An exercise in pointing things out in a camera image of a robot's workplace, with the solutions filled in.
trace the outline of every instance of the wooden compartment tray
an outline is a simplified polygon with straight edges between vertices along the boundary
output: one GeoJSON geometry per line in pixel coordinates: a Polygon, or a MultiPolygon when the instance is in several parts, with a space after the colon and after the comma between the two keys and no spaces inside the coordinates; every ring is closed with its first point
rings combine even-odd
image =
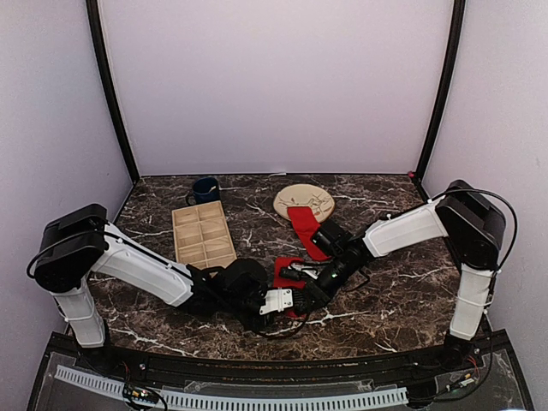
{"type": "Polygon", "coordinates": [[[172,217],[178,263],[202,269],[226,267],[236,259],[220,201],[180,208],[172,217]]]}

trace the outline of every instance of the white wall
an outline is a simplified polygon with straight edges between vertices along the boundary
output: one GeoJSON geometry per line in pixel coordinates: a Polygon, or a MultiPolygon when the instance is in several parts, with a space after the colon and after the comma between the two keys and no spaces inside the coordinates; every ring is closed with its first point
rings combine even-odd
{"type": "Polygon", "coordinates": [[[102,0],[144,175],[414,169],[451,0],[102,0]]]}
{"type": "Polygon", "coordinates": [[[110,215],[130,180],[110,122],[84,1],[0,0],[0,397],[26,408],[62,321],[25,275],[46,223],[96,201],[110,215]]]}
{"type": "Polygon", "coordinates": [[[518,242],[491,318],[548,409],[548,2],[467,2],[454,80],[425,185],[464,178],[515,206],[518,242]]]}

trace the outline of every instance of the red cloth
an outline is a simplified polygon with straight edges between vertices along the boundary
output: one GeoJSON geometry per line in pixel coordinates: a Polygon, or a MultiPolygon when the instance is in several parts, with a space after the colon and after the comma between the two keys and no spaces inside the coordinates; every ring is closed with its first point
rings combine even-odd
{"type": "Polygon", "coordinates": [[[293,229],[301,239],[302,245],[315,261],[326,261],[330,257],[322,253],[312,242],[312,236],[319,229],[319,223],[310,207],[288,207],[288,215],[291,218],[293,229]]]}
{"type": "MultiPolygon", "coordinates": [[[[299,259],[296,257],[278,257],[276,259],[276,269],[274,270],[274,281],[272,282],[272,287],[274,289],[304,289],[305,288],[305,282],[303,280],[300,281],[293,281],[289,280],[288,278],[281,278],[280,277],[280,270],[285,267],[289,267],[291,263],[302,262],[303,259],[299,259]]],[[[285,315],[288,317],[291,317],[292,319],[298,319],[299,317],[293,313],[293,310],[285,310],[285,315]]]]}

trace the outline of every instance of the marble tabletop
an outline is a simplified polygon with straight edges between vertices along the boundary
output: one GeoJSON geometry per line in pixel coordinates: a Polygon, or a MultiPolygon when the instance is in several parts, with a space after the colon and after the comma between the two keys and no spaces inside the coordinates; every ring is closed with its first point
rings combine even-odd
{"type": "MultiPolygon", "coordinates": [[[[144,177],[116,226],[126,235],[175,259],[171,211],[186,205],[195,176],[144,177]]],[[[406,176],[290,175],[218,176],[221,200],[239,257],[258,260],[273,273],[277,257],[307,256],[289,221],[272,201],[284,187],[309,183],[336,201],[331,216],[356,232],[386,213],[421,203],[406,176]]],[[[197,319],[113,277],[92,274],[89,285],[116,346],[162,354],[230,360],[327,360],[385,354],[443,343],[455,307],[459,274],[440,239],[425,241],[373,261],[371,282],[352,293],[339,291],[314,313],[294,338],[265,340],[230,315],[197,319]]],[[[348,289],[361,282],[354,275],[348,289]]],[[[283,332],[297,326],[280,317],[283,332]]]]}

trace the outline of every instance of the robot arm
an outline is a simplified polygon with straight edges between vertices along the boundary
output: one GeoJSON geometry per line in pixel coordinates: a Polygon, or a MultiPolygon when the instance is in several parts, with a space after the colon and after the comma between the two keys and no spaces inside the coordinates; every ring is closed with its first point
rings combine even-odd
{"type": "MultiPolygon", "coordinates": [[[[467,183],[456,181],[448,192],[470,189],[467,183]]],[[[317,280],[307,284],[315,301],[313,308],[329,302],[354,272],[373,259],[418,242],[449,237],[460,257],[462,274],[450,334],[469,341],[488,305],[505,226],[503,213],[482,195],[471,192],[446,194],[399,216],[378,220],[363,236],[351,237],[333,222],[324,223],[313,242],[336,257],[317,280]]]]}
{"type": "MultiPolygon", "coordinates": [[[[454,182],[449,190],[470,188],[454,182]]],[[[89,272],[100,272],[148,291],[190,313],[230,311],[257,330],[272,311],[293,307],[305,313],[324,307],[348,278],[364,265],[397,249],[436,237],[449,237],[462,260],[462,280],[450,334],[470,340],[476,333],[502,245],[503,214],[479,194],[448,194],[398,216],[379,220],[352,236],[327,220],[313,242],[333,260],[307,281],[307,298],[296,290],[268,290],[264,268],[238,259],[223,269],[198,270],[142,247],[106,220],[106,210],[89,205],[49,223],[44,232],[34,278],[56,299],[83,348],[105,340],[100,318],[86,285],[89,272]]]]}

